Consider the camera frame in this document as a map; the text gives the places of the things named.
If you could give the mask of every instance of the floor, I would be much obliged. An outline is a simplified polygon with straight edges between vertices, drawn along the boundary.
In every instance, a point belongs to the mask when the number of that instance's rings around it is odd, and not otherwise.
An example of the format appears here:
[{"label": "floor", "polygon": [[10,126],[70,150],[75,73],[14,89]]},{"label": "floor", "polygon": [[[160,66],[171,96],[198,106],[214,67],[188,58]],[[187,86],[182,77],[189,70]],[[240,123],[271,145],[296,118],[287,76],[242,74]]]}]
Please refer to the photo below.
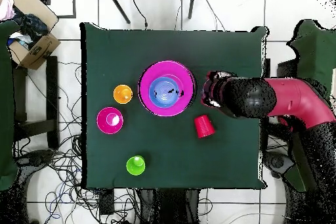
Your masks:
[{"label": "floor", "polygon": [[[52,0],[54,11],[59,15],[67,15],[72,11],[72,5],[65,6],[65,1]],[[80,22],[91,22],[106,29],[144,29],[144,19],[138,13],[132,0],[118,0],[123,7],[131,24],[126,24],[112,0],[75,0],[76,18],[60,18],[52,30],[61,44],[53,53],[58,57],[59,86],[67,93],[68,106],[75,103],[73,112],[81,114],[81,101],[77,101],[81,95],[81,85],[75,75],[80,78],[81,70],[78,64],[81,62],[80,49]],[[214,30],[215,20],[205,0],[195,0],[192,19],[188,19],[188,7],[190,0],[183,0],[183,30]],[[255,26],[267,26],[270,35],[267,38],[266,57],[271,59],[271,74],[275,76],[277,63],[295,58],[295,53],[285,43],[292,38],[293,30],[299,20],[304,18],[316,19],[323,27],[336,26],[336,9],[332,0],[208,0],[228,31],[251,31]],[[136,3],[147,18],[148,29],[174,30],[177,10],[180,0],[136,0]],[[180,30],[180,12],[177,19],[177,30]],[[37,71],[29,71],[31,78],[45,93],[45,64]],[[45,99],[33,83],[28,79],[28,120],[45,119]],[[60,90],[60,112],[64,118],[60,118],[60,129],[66,127],[66,123],[72,121],[72,115],[67,109],[67,98]],[[72,134],[81,133],[77,124],[71,123]],[[68,129],[60,132],[60,139],[69,136]],[[36,150],[47,147],[46,135],[32,137],[27,150]],[[282,224],[285,212],[285,191],[283,183],[274,179],[270,172],[263,168],[262,178],[268,187],[264,190],[214,190],[209,189],[208,199],[213,207],[210,213],[200,216],[201,224]],[[45,168],[34,174],[28,189],[28,211],[31,218],[45,222],[49,216],[46,206],[54,207],[53,196],[49,192],[59,189],[61,180],[50,168]],[[124,194],[125,190],[118,189],[116,196]],[[202,190],[200,198],[205,198],[206,190]],[[63,199],[57,212],[67,217],[74,208],[73,202]],[[116,208],[123,209],[125,200],[116,201]],[[199,213],[210,209],[205,201],[199,204]],[[63,220],[55,216],[47,224],[63,224]],[[76,208],[73,211],[73,220],[66,224],[98,224],[90,212],[84,208]]]}]

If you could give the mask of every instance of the metal stand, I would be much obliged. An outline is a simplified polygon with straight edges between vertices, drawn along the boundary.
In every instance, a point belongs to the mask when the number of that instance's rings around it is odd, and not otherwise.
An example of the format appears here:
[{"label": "metal stand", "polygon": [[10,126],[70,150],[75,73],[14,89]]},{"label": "metal stand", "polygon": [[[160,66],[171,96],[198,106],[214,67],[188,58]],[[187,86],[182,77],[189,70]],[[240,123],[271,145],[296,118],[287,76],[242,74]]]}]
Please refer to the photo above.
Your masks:
[{"label": "metal stand", "polygon": [[46,111],[47,119],[26,122],[26,68],[13,68],[14,98],[16,103],[14,140],[19,141],[41,133],[47,133],[48,147],[59,147],[58,132],[58,62],[56,56],[47,59]]},{"label": "metal stand", "polygon": [[127,15],[125,14],[125,11],[123,11],[123,8],[121,7],[121,5],[118,3],[117,0],[112,0],[115,4],[115,6],[118,8],[119,12],[121,13],[121,15],[124,17],[124,19],[126,20],[126,23],[130,24],[131,21],[129,21],[129,18],[127,17]]},{"label": "metal stand", "polygon": [[[119,10],[119,12],[121,13],[121,15],[124,17],[126,23],[130,24],[131,21],[129,20],[129,18],[127,17],[127,15],[125,14],[125,12],[123,11],[123,8],[121,7],[121,5],[118,3],[117,0],[112,0],[115,4],[115,6],[117,7],[117,9]],[[194,8],[194,0],[190,0],[190,4],[189,4],[189,15],[188,18],[191,19],[192,17],[192,9]]]},{"label": "metal stand", "polygon": [[190,0],[190,4],[189,4],[189,15],[188,15],[188,18],[189,18],[189,19],[192,18],[192,9],[194,8],[194,1],[195,1],[195,0]]}]

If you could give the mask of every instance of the red cup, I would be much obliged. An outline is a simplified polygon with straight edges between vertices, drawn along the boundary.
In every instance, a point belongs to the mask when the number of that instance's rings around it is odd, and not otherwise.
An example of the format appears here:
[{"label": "red cup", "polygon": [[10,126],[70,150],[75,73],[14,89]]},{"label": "red cup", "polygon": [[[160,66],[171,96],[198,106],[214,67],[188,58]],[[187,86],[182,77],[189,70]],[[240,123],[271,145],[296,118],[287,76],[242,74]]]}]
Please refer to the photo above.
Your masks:
[{"label": "red cup", "polygon": [[211,135],[215,133],[215,129],[211,124],[207,115],[202,115],[200,117],[195,118],[195,126],[198,138],[203,138],[205,136]]}]

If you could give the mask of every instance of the cardboard box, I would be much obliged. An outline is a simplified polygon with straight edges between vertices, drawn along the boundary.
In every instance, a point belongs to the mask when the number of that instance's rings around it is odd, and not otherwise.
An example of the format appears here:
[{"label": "cardboard box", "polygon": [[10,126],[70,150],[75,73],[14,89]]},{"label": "cardboard box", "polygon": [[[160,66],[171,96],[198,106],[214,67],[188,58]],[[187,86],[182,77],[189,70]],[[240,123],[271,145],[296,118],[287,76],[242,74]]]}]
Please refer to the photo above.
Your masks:
[{"label": "cardboard box", "polygon": [[58,22],[58,17],[40,0],[14,0],[14,5],[24,14],[36,15],[48,27],[49,34],[44,35],[30,51],[17,41],[9,45],[9,48],[15,52],[15,54],[12,54],[15,63],[19,66],[36,70],[60,45],[60,41],[50,34],[51,29]]}]

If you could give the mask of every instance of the dark green tablecloth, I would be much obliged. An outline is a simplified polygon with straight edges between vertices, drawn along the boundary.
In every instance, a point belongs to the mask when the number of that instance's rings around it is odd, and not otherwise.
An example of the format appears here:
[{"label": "dark green tablecloth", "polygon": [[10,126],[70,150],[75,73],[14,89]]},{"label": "dark green tablecloth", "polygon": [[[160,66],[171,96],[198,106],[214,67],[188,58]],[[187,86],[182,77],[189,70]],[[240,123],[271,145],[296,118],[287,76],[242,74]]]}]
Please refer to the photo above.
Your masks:
[{"label": "dark green tablecloth", "polygon": [[[259,77],[265,35],[263,27],[251,33],[107,31],[85,24],[87,187],[264,188],[258,180],[259,120],[234,120],[200,100],[210,70]],[[187,66],[198,86],[193,105],[170,118],[145,110],[137,93],[141,73],[161,60]],[[113,99],[119,84],[133,90],[128,104]],[[96,125],[97,114],[107,106],[119,109],[124,117],[115,135],[103,134]],[[202,114],[212,120],[216,133],[198,139],[194,118]],[[146,160],[146,170],[139,176],[126,170],[127,160],[135,154]]]},{"label": "dark green tablecloth", "polygon": [[12,20],[0,22],[0,190],[8,189],[14,182],[18,166],[12,155],[14,140],[14,89],[11,54],[7,39],[20,28]]},{"label": "dark green tablecloth", "polygon": [[297,54],[297,77],[313,79],[324,86],[329,100],[333,69],[336,68],[336,30],[323,29],[314,20],[300,21],[289,42]]}]

